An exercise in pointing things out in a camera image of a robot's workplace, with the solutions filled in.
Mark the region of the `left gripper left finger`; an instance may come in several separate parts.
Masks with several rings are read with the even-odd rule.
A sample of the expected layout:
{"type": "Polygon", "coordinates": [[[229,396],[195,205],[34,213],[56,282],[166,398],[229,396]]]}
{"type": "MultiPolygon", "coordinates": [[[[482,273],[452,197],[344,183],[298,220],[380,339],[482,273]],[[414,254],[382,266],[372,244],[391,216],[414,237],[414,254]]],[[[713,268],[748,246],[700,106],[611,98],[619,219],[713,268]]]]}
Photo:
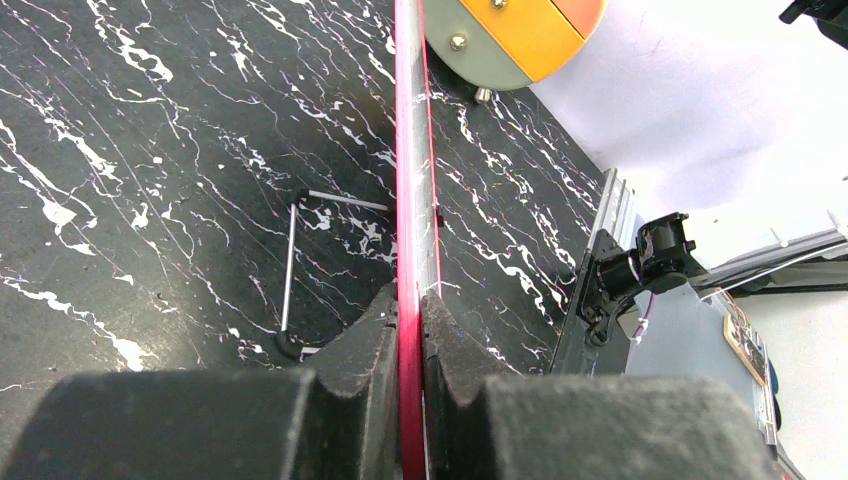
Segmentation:
{"type": "Polygon", "coordinates": [[[395,479],[397,288],[281,370],[80,374],[41,401],[5,479],[395,479]]]}

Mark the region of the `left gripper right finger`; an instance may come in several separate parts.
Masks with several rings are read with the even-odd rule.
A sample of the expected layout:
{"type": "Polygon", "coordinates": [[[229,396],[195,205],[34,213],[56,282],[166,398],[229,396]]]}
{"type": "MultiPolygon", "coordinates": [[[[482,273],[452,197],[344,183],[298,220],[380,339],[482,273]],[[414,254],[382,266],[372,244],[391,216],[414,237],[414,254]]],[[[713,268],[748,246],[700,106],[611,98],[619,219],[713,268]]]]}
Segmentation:
{"type": "Polygon", "coordinates": [[[522,376],[460,327],[441,297],[425,330],[433,479],[775,479],[734,392],[707,379],[522,376]]]}

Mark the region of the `pink-framed whiteboard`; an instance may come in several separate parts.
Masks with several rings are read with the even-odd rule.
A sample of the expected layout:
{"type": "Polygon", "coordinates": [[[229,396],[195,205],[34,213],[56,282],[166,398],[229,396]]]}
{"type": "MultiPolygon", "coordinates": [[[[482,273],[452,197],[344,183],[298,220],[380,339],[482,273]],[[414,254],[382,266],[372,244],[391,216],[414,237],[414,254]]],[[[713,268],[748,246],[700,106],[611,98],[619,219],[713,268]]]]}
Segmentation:
{"type": "Polygon", "coordinates": [[[441,279],[423,3],[396,1],[394,20],[399,440],[403,477],[425,479],[421,301],[441,279]]]}

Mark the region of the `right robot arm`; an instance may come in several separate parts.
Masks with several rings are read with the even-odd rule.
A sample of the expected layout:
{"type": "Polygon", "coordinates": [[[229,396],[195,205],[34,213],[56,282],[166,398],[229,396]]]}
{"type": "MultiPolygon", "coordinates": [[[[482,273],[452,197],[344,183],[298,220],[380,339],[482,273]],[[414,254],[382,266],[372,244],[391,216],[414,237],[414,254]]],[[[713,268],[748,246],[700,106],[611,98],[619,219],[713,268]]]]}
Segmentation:
{"type": "Polygon", "coordinates": [[[713,297],[847,250],[847,5],[614,1],[541,84],[633,193],[605,197],[572,316],[605,344],[636,296],[713,297]]]}

